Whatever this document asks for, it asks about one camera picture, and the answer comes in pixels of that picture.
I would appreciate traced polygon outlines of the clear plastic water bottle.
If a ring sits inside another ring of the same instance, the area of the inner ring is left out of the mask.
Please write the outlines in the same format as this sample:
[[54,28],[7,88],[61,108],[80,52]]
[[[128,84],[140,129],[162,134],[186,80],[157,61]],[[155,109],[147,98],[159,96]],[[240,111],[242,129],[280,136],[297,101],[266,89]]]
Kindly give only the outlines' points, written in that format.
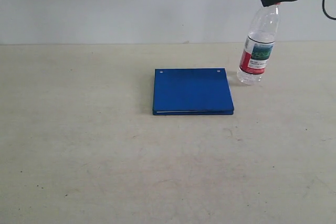
[[265,73],[276,41],[280,21],[279,5],[261,7],[251,21],[237,70],[237,78],[241,83],[253,85]]

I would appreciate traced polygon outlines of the blue binder folder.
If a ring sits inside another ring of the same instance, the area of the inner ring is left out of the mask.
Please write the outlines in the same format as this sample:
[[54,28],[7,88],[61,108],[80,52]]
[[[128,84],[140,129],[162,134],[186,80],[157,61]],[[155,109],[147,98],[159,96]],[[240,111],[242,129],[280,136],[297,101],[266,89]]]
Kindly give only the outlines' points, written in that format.
[[232,115],[224,68],[155,69],[154,115]]

